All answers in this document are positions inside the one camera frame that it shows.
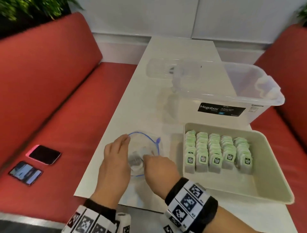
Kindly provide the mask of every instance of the table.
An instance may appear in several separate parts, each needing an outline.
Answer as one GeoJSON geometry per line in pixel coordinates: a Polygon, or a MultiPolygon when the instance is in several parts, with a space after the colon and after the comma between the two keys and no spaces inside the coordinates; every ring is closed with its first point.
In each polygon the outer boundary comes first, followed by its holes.
{"type": "MultiPolygon", "coordinates": [[[[151,58],[187,57],[220,61],[212,41],[152,37],[75,192],[76,196],[89,197],[93,193],[98,168],[103,160],[104,146],[114,141],[119,135],[136,130],[160,136],[164,155],[169,156],[178,165],[179,171],[182,171],[182,149],[178,145],[183,141],[183,125],[171,114],[169,102],[173,97],[172,83],[167,79],[148,78],[146,65],[151,58]]],[[[219,77],[228,79],[223,74],[219,77]]],[[[283,204],[259,201],[215,190],[208,190],[208,192],[218,199],[222,207],[258,231],[297,232],[283,204]]],[[[156,212],[166,210],[164,201],[152,193],[143,177],[131,179],[120,204],[156,212]]],[[[142,211],[139,215],[133,211],[134,215],[145,221],[146,214],[143,212],[148,211],[142,211]]],[[[153,218],[156,220],[152,212],[148,213],[151,221],[153,218]]]]}

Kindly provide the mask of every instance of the smartphone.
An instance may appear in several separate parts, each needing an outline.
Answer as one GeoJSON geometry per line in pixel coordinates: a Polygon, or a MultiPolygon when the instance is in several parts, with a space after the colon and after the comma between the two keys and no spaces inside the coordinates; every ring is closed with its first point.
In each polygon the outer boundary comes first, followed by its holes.
{"type": "Polygon", "coordinates": [[[61,152],[42,145],[36,145],[26,153],[26,156],[43,164],[53,164],[61,155],[61,152]]]}
{"type": "Polygon", "coordinates": [[[32,185],[42,173],[43,171],[21,161],[9,172],[9,175],[26,185],[32,185]]]}

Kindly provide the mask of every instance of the red backrest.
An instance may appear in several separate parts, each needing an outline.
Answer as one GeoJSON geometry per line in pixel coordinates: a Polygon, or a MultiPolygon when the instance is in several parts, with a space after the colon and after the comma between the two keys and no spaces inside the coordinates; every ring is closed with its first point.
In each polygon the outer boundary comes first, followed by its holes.
{"type": "Polygon", "coordinates": [[[101,59],[80,13],[0,41],[0,165],[101,59]]]}
{"type": "Polygon", "coordinates": [[[307,28],[292,25],[256,61],[273,77],[286,98],[278,107],[293,130],[307,145],[307,28]]]}

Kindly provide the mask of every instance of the black wristband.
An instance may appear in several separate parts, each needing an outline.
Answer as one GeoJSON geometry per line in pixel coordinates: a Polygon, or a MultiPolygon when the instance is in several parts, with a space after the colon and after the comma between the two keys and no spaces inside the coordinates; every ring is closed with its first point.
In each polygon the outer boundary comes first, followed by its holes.
{"type": "Polygon", "coordinates": [[[205,227],[214,219],[218,208],[218,202],[212,196],[208,198],[203,209],[186,232],[202,233],[205,227]]]}
{"type": "Polygon", "coordinates": [[[189,180],[187,178],[180,178],[180,180],[172,187],[171,191],[168,193],[168,195],[165,198],[165,204],[169,205],[171,201],[175,198],[177,193],[183,188],[185,183],[187,183],[189,180]]]}
{"type": "Polygon", "coordinates": [[[91,199],[87,199],[84,203],[84,206],[104,216],[105,218],[109,219],[111,222],[113,223],[115,222],[115,215],[116,215],[115,209],[110,209],[108,207],[99,205],[91,199]]]}

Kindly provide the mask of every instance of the red cushion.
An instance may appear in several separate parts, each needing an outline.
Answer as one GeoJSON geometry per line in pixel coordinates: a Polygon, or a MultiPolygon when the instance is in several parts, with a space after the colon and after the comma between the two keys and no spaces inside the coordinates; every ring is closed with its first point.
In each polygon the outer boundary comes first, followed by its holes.
{"type": "Polygon", "coordinates": [[[82,14],[0,41],[0,165],[102,59],[82,14]]]}
{"type": "Polygon", "coordinates": [[[0,212],[67,222],[84,199],[74,192],[136,65],[102,63],[0,177],[0,212]],[[53,165],[25,156],[42,144],[62,152],[53,165]],[[7,173],[25,160],[44,172],[30,187],[7,173]]]}
{"type": "Polygon", "coordinates": [[[286,98],[279,107],[307,146],[307,28],[292,25],[257,60],[255,65],[273,77],[286,98]]]}
{"type": "Polygon", "coordinates": [[[253,130],[268,139],[278,163],[294,193],[295,203],[287,208],[299,233],[307,229],[307,154],[274,108],[251,123],[253,130]]]}

